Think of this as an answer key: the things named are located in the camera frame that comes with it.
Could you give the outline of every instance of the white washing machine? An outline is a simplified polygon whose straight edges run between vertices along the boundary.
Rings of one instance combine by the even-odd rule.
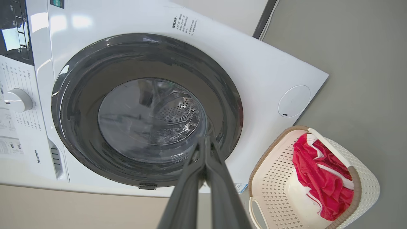
[[[3,184],[170,196],[212,135],[244,187],[328,77],[167,1],[2,4]]]

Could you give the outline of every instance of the red cloth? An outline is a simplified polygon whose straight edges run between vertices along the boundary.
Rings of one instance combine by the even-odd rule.
[[[321,202],[321,217],[334,221],[349,207],[353,190],[343,187],[340,177],[319,168],[317,163],[339,172],[349,180],[352,178],[346,166],[321,141],[317,140],[313,145],[324,157],[314,160],[317,151],[308,145],[307,134],[303,134],[294,144],[293,163],[299,182],[310,187],[309,193]]]

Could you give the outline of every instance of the control panel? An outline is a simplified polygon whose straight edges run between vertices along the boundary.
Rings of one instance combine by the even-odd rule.
[[[3,119],[10,118],[15,125],[21,143],[15,146],[22,148],[24,161],[34,174],[56,180],[55,164],[59,162],[55,160],[59,158],[53,157],[53,146],[44,128],[34,66],[0,55],[0,89],[0,110],[7,111]]]

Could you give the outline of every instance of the white laundry basket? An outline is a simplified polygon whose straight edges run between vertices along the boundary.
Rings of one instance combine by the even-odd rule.
[[[319,216],[312,201],[299,194],[304,187],[295,174],[293,145],[304,133],[315,135],[352,176],[352,203],[333,222]],[[257,203],[268,229],[331,229],[344,228],[363,215],[377,201],[380,186],[372,172],[348,150],[312,128],[293,126],[285,130],[261,157],[250,176],[249,192],[249,212],[258,229],[262,228],[254,216],[253,202]]]

